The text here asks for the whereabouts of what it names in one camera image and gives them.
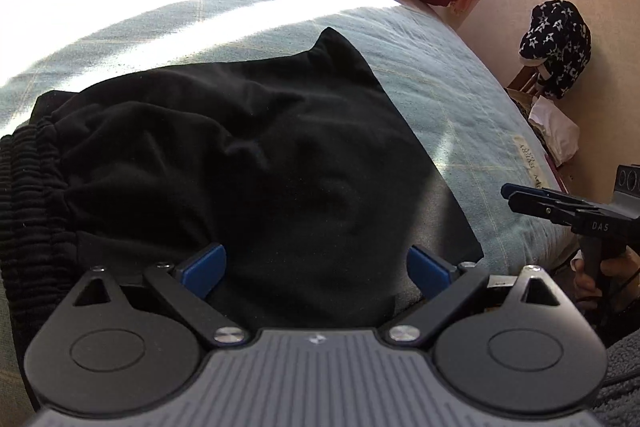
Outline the person right hand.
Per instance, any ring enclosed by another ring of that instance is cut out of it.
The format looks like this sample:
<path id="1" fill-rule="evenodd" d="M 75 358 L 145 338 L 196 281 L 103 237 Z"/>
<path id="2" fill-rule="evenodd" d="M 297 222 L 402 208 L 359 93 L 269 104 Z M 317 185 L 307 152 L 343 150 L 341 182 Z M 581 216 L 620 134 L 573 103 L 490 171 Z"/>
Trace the person right hand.
<path id="1" fill-rule="evenodd" d="M 578 309 L 596 309 L 602 301 L 603 291 L 598 283 L 585 272 L 582 255 L 574 257 L 570 266 L 574 272 L 574 303 Z M 601 282 L 606 289 L 617 289 L 613 307 L 621 310 L 639 298 L 639 256 L 627 248 L 623 256 L 603 260 L 600 264 Z"/>

